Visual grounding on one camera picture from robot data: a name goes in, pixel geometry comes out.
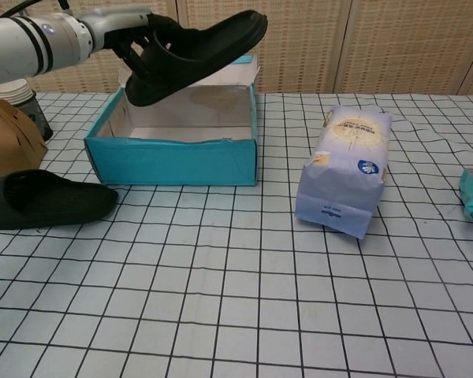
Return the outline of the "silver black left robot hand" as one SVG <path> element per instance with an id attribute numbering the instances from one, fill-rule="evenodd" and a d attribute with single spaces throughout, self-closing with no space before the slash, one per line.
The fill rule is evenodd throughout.
<path id="1" fill-rule="evenodd" d="M 150 19 L 151 11 L 142 6 L 95 9 L 79 17 L 91 33 L 92 51 L 112 50 L 141 79 L 150 72 L 132 44 L 147 44 Z"/>

